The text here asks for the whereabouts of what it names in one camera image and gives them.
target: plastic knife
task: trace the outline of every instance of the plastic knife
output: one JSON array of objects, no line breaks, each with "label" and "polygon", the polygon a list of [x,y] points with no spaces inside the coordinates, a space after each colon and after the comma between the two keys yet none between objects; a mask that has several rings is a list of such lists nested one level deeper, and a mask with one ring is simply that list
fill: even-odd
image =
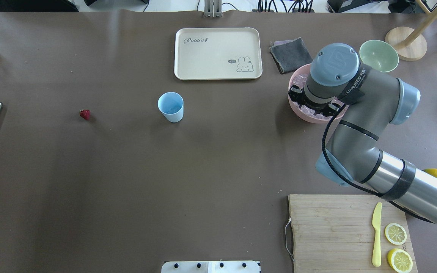
[{"label": "plastic knife", "polygon": [[380,215],[382,213],[382,203],[378,202],[372,216],[372,226],[375,229],[375,240],[373,242],[372,264],[379,267],[381,264],[380,256]]}]

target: stainless steel cylinder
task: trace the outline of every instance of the stainless steel cylinder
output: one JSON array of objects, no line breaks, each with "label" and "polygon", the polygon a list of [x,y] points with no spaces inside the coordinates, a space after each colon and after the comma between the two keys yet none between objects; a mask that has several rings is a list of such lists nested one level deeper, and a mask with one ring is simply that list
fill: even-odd
[{"label": "stainless steel cylinder", "polygon": [[[400,177],[403,167],[400,159],[384,152],[378,170],[366,183],[374,190],[386,193]],[[437,224],[437,178],[416,169],[409,190],[394,202]]]}]

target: round wooden base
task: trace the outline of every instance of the round wooden base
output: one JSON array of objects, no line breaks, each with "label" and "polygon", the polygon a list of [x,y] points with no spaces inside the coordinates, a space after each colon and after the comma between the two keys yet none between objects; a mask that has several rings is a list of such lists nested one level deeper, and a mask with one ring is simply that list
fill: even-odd
[{"label": "round wooden base", "polygon": [[419,35],[410,45],[405,47],[399,45],[413,31],[414,29],[408,27],[397,27],[391,29],[385,36],[385,41],[397,51],[401,60],[417,61],[426,54],[428,45],[422,35]]}]

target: green bowl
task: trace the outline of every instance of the green bowl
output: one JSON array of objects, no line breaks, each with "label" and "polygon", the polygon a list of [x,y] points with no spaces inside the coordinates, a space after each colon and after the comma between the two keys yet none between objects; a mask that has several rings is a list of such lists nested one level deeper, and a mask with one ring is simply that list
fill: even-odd
[{"label": "green bowl", "polygon": [[360,47],[360,59],[364,64],[381,72],[393,71],[399,64],[396,50],[381,40],[369,40]]}]

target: pink bowl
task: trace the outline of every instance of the pink bowl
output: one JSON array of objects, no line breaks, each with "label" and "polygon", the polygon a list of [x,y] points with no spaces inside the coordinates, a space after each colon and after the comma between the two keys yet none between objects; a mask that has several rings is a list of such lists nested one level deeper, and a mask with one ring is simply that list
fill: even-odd
[{"label": "pink bowl", "polygon": [[[309,69],[310,69],[310,65],[311,64],[305,64],[304,66],[298,68],[293,75],[291,76],[291,78],[289,79],[289,85],[288,85],[288,90],[291,87],[292,83],[293,83],[293,79],[298,76],[299,74],[309,74]],[[293,109],[293,112],[299,116],[301,119],[311,122],[311,123],[328,123],[328,121],[330,121],[331,116],[323,116],[323,115],[312,115],[312,114],[307,114],[301,111],[300,106],[296,103],[293,102],[291,100],[291,98],[288,95],[288,101],[289,101],[289,105],[291,106],[291,109]],[[333,102],[336,102],[339,105],[343,105],[342,102],[338,101],[337,99],[334,99]],[[345,107],[345,109],[343,109],[343,111],[337,116],[336,119],[341,119],[342,116],[345,114],[345,111],[347,110],[347,107]]]}]

